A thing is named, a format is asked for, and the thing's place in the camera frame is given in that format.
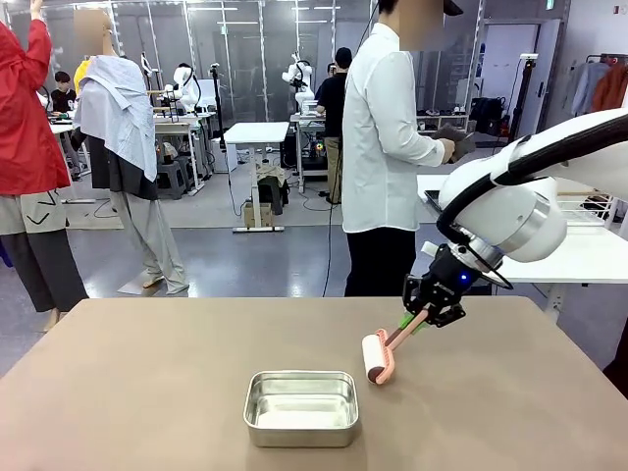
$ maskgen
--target man in white shirt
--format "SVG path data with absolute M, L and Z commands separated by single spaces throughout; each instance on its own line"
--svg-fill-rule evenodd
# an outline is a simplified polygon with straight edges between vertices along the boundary
M 416 258 L 418 167 L 438 167 L 454 151 L 450 140 L 418 133 L 412 58 L 400 50 L 420 50 L 442 28 L 444 1 L 446 14 L 462 13 L 450 0 L 380 0 L 379 22 L 351 64 L 342 121 L 345 296 L 401 295 Z

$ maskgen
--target black t-shirt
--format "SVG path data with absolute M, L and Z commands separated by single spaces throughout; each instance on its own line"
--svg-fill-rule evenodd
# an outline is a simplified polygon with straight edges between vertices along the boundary
M 53 90 L 50 93 L 52 99 L 52 111 L 58 111 L 59 113 L 68 113 L 70 111 L 69 101 L 77 101 L 77 93 L 74 90 L 68 90 L 64 93 L 61 90 Z
M 346 73 L 338 73 L 327 78 L 321 85 L 318 104 L 325 107 L 325 137 L 340 137 L 342 134 L 345 83 Z

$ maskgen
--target silver container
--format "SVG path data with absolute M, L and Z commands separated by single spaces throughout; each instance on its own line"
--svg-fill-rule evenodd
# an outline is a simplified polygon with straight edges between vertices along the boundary
M 254 445 L 345 447 L 357 435 L 353 378 L 338 371 L 265 371 L 252 379 L 244 422 Z

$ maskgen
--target beige shorts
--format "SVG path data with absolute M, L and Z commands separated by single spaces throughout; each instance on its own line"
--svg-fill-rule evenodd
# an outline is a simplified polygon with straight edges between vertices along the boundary
M 66 227 L 66 210 L 56 189 L 22 196 L 0 195 L 0 236 L 51 233 Z

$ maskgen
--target baseball cap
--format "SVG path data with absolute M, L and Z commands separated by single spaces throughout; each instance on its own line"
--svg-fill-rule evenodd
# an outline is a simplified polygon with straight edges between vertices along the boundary
M 445 14 L 450 17 L 457 17 L 464 13 L 464 11 L 453 3 L 452 0 L 444 0 L 444 7 Z

